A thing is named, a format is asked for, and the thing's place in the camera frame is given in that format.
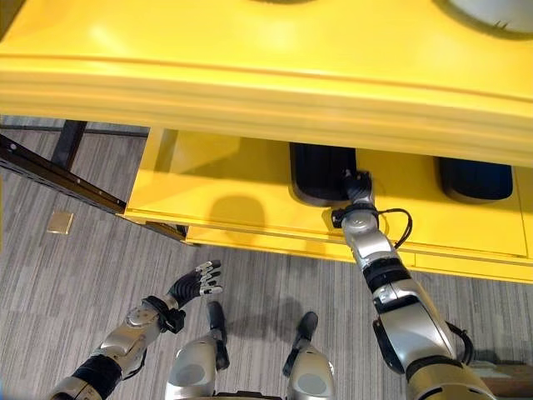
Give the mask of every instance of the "black metal frame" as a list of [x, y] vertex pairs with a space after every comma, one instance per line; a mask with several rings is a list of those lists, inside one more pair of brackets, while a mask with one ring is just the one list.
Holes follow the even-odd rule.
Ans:
[[[52, 161], [0, 134], [0, 167], [106, 213], [124, 214], [126, 202], [69, 171], [86, 125], [87, 123], [83, 121], [67, 120], [65, 122], [57, 140]], [[171, 226], [161, 222], [147, 222], [141, 226], [179, 241], [184, 241], [187, 235], [187, 229], [181, 225]]]

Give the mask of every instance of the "wire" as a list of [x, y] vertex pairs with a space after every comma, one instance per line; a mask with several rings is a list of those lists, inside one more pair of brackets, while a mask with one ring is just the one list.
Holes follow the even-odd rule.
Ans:
[[387, 213], [393, 213], [393, 212], [394, 213], [404, 213], [405, 215], [407, 215], [406, 230], [403, 231], [403, 234], [401, 235], [401, 237], [398, 239], [398, 241], [394, 245], [394, 248], [399, 248], [403, 244], [403, 242], [405, 240], [407, 240], [409, 235], [411, 235], [411, 232], [413, 230], [413, 218], [409, 214], [409, 212], [407, 210], [405, 210], [404, 208], [389, 208], [388, 210], [378, 211], [377, 213], [379, 215], [381, 215], [381, 214], [387, 214]]
[[465, 345], [465, 352], [463, 353], [461, 362], [465, 365], [470, 364], [472, 358], [474, 357], [474, 343], [472, 343], [465, 330], [460, 329], [451, 322], [446, 321], [446, 323], [448, 324], [448, 328], [451, 330], [451, 332], [461, 338], [463, 344]]
[[146, 361], [146, 359], [147, 359], [147, 351], [145, 350], [144, 353], [142, 354], [141, 365], [139, 365], [139, 368], [131, 371], [130, 374], [123, 379], [123, 381], [126, 381], [129, 378], [133, 378], [135, 375], [137, 375], [142, 370], [142, 367], [144, 367], [144, 362]]

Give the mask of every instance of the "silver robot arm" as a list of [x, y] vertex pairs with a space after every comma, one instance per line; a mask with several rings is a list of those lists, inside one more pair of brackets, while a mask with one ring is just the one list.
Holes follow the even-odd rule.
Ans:
[[180, 277], [162, 299], [149, 296], [128, 312], [71, 377], [63, 379], [46, 397], [50, 400], [104, 400], [116, 385], [137, 374], [148, 346], [160, 333], [178, 333], [185, 313], [180, 309], [193, 298], [220, 293], [221, 264], [209, 261]]
[[496, 399], [465, 364], [456, 360], [446, 321], [379, 230], [370, 174], [348, 175], [346, 191], [352, 205], [334, 211], [332, 221], [342, 228], [372, 292], [379, 315], [374, 332], [381, 354], [393, 371], [406, 375], [407, 398]]

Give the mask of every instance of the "floor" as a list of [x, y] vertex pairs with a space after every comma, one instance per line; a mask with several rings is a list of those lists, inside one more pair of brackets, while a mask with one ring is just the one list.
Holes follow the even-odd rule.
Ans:
[[[55, 132], [2, 134], [49, 157]], [[73, 171], [126, 199], [144, 146], [139, 137], [86, 135]], [[306, 310], [320, 317], [315, 344], [336, 369], [340, 400], [403, 398], [401, 377], [381, 360], [375, 311], [352, 264], [218, 247], [188, 247], [29, 182], [2, 174], [0, 380], [19, 398], [44, 395], [70, 375], [149, 294], [163, 294], [208, 259], [224, 265], [219, 296], [231, 366], [217, 389], [285, 394], [281, 366]], [[75, 213], [68, 236], [46, 233], [52, 210]], [[533, 363], [533, 286], [415, 273], [443, 315], [467, 329], [476, 356]], [[163, 334], [147, 365], [114, 399], [163, 399], [176, 350], [207, 329], [205, 301], [187, 305], [186, 327]]]

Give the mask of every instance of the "gold square plate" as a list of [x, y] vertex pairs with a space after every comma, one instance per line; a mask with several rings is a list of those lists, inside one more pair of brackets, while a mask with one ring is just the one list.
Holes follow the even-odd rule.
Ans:
[[74, 214], [67, 211], [54, 211], [48, 221], [47, 232], [48, 233], [61, 233], [62, 235], [68, 235]]

